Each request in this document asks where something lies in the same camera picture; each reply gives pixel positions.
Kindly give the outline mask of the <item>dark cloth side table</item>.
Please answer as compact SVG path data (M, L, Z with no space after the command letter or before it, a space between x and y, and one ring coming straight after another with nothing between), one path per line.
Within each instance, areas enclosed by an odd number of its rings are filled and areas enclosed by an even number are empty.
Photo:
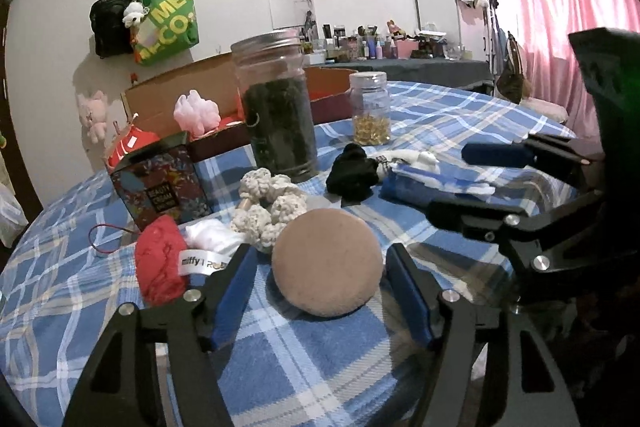
M356 72L385 72L390 81L429 83L456 89L492 86L495 82L486 62L448 58L383 58L383 60L326 64Z

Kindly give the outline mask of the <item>large glass jar dark tea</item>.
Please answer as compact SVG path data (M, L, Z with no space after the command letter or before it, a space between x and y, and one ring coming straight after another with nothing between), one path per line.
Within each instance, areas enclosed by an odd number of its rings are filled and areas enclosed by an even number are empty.
M317 145L302 43L280 29L233 43L232 60L256 165L303 182L317 173Z

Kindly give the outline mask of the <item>pink curtain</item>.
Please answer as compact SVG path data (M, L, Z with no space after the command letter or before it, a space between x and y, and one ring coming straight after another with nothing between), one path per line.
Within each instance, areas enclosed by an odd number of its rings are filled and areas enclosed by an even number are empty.
M600 134L568 36L608 27L637 32L639 0L520 0L525 75L536 98L562 105L567 127L581 138Z

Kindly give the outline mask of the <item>white plush dog keychain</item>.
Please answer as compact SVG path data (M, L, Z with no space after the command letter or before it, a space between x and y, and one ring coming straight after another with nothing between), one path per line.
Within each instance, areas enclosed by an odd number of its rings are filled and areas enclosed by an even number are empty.
M149 9L146 8L141 2L131 2L128 4L124 11L124 17L122 23L126 28L137 27L142 20L148 15Z

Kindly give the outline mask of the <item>green tote bag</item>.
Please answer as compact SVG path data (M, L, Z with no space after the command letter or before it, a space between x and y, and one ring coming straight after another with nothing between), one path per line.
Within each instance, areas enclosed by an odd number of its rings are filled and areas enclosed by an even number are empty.
M149 9L140 25L130 28L134 59L138 64L156 64L200 42L194 0L134 1Z

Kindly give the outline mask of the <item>round tan powder puff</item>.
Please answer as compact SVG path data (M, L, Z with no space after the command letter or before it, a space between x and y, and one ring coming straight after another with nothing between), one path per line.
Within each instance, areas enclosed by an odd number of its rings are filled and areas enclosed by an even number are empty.
M366 222L334 208L310 210L280 233L272 275L295 308L329 319L354 312L378 290L383 255Z

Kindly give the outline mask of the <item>white miffy cloth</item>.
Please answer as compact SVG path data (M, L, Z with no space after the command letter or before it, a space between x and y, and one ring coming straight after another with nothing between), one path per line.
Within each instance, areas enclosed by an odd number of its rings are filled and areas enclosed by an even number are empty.
M183 238L186 249L179 254L178 273L190 277L226 269L245 235L215 218L207 218L186 225Z

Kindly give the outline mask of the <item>white fluffy bunny keychain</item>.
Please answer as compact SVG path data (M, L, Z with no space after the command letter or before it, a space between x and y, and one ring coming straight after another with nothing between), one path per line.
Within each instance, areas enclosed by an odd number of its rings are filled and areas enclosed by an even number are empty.
M440 173L439 161L427 150L383 150L369 156L376 164L378 179L383 181L398 165L408 165L432 173Z

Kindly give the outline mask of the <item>pink plush bunny on wall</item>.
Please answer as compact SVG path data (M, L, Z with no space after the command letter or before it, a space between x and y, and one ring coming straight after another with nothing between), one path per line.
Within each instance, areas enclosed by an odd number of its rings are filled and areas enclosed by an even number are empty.
M101 90L93 95L77 95L78 115L81 124L86 128L87 135L93 144L103 142L107 130L107 96Z

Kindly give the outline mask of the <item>pink white bath pouf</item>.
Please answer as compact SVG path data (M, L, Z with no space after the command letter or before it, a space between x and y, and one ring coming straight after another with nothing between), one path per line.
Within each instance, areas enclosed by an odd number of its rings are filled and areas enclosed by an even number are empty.
M218 105L202 98L196 90L179 96L174 107L174 119L182 131L190 133L192 139L200 139L216 130L221 122Z

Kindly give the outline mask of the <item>black backpack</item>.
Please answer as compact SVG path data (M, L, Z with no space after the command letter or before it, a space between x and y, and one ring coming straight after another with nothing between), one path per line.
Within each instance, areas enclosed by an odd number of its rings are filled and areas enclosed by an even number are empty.
M132 0L98 0L89 18L94 50L99 58L131 54L130 29L125 26L125 10Z

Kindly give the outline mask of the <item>red plush towel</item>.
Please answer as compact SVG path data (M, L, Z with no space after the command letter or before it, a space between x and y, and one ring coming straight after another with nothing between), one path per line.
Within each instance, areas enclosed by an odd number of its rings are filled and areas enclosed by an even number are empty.
M179 274L180 253L185 250L186 241L169 216L160 216L142 231L134 248L134 264L147 306L163 306L186 291L186 278Z

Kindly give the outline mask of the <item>cardboard box red lining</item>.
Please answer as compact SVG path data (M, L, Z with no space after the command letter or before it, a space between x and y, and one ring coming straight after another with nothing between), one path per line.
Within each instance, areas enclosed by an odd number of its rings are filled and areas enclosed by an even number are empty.
M352 116L347 91L348 68L309 67L305 70L315 124L326 124ZM174 107L182 94L198 91L202 98L217 103L222 118L221 129L188 145L194 162L234 150L250 143L243 122L242 104L234 65L229 53L206 58L122 92L127 124L104 153L104 164L113 170L132 148L151 142L151 133L166 138L180 131L174 119Z

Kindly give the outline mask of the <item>black fabric scrunchie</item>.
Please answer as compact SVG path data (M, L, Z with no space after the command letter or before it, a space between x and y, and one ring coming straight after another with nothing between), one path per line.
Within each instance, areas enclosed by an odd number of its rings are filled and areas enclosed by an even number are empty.
M334 160L326 191L340 196L346 204L359 204L372 195L372 187L378 182L378 162L360 145L349 143Z

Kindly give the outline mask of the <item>blue white cloth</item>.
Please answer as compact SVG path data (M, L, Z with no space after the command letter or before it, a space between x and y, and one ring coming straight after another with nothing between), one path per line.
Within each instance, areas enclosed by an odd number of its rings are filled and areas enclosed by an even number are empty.
M393 202L425 207L434 199L458 198L486 202L496 188L482 181L465 180L427 170L397 165L383 180L380 196Z

